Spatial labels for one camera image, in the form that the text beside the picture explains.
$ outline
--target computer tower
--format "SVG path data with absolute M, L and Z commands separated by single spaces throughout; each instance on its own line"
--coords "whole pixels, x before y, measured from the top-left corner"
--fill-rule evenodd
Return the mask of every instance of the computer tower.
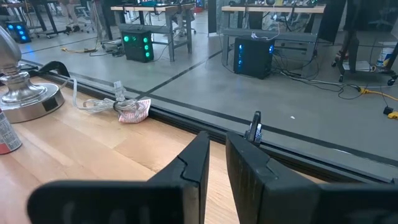
M 31 42 L 29 36 L 29 29 L 23 22 L 6 22 L 7 30 L 10 33 L 10 36 L 15 40 L 15 42 L 24 44 Z
M 272 66 L 275 40 L 237 37 L 234 49 L 234 72 L 263 79 Z
M 121 29 L 121 38 L 127 60 L 149 62 L 154 59 L 150 31 Z

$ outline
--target red can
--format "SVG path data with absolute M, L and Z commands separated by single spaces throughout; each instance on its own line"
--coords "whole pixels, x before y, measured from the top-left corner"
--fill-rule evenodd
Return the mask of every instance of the red can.
M 0 155 L 15 151 L 22 145 L 17 133 L 0 109 Z

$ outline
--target chrome base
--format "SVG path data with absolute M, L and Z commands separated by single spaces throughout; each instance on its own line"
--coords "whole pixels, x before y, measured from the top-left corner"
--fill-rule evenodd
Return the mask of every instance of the chrome base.
M 5 103 L 3 100 L 0 100 L 0 108 L 3 110 L 10 123 L 36 119 L 62 106 L 65 100 L 57 85 L 50 83 L 37 85 L 46 89 L 39 97 L 24 101 L 23 103 Z

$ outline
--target chair wheel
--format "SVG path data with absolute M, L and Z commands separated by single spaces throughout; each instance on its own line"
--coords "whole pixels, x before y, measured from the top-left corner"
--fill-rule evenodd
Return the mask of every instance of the chair wheel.
M 388 86 L 392 86 L 395 82 L 396 82 L 396 81 L 395 81 L 394 79 L 391 78 L 390 80 L 388 80 L 387 85 L 388 85 Z

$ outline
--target gray floor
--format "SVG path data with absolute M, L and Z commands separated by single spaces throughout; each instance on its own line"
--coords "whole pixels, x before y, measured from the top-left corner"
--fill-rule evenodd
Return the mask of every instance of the gray floor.
M 57 21 L 62 27 L 63 19 L 57 18 Z M 152 17 L 152 22 L 163 25 L 163 15 L 160 20 Z M 268 131 L 263 134 L 265 141 L 387 179 L 398 176 L 395 167 L 350 154 L 357 150 L 377 155 L 382 160 L 398 160 L 395 143 L 398 122 L 383 115 L 386 104 L 381 96 L 364 95 L 355 100 L 342 100 L 335 92 L 320 90 L 280 74 L 265 80 L 236 75 L 228 70 L 232 70 L 232 61 L 227 68 L 221 64 L 219 35 L 208 36 L 206 33 L 206 12 L 196 15 L 193 27 L 198 31 L 193 35 L 193 53 L 188 54 L 186 46 L 178 48 L 175 62 L 169 61 L 168 50 L 164 50 L 163 45 L 154 45 L 155 58 L 160 57 L 155 63 L 127 61 L 125 57 L 111 55 L 89 57 L 88 54 L 69 54 L 60 50 L 61 47 L 69 50 L 94 47 L 96 34 L 93 33 L 34 39 L 32 43 L 20 45 L 20 48 L 24 60 L 39 64 L 61 61 L 79 81 L 108 90 L 111 90 L 113 82 L 121 80 L 131 91 L 130 97 L 152 98 L 154 105 L 240 133 L 248 128 L 245 120 L 251 120 L 254 112 L 259 110 L 262 122 L 267 126 L 332 144 L 329 147 L 319 146 Z M 114 36 L 119 35 L 117 27 L 113 27 L 113 32 Z M 318 46 L 318 57 L 310 65 L 314 74 L 312 77 L 318 67 L 317 80 L 338 81 L 338 70 L 331 68 L 330 64 L 340 49 L 342 36 L 338 34 L 335 46 L 324 43 Z M 386 33 L 363 32 L 358 36 L 361 45 L 368 46 L 360 47 L 358 60 L 369 60 L 372 52 L 373 62 L 380 53 L 380 41 L 396 41 Z M 155 35 L 154 38 L 156 41 L 167 41 L 162 35 Z M 288 66 L 294 69 L 300 63 L 289 60 Z M 375 87 L 373 90 L 380 91 L 379 86 L 386 86 L 388 79 L 377 75 L 347 75 L 345 83 Z M 382 89 L 384 93 L 398 96 L 396 86 Z M 358 94 L 346 88 L 341 96 L 352 98 Z M 387 99 L 387 102 L 390 107 L 398 108 L 396 101 Z

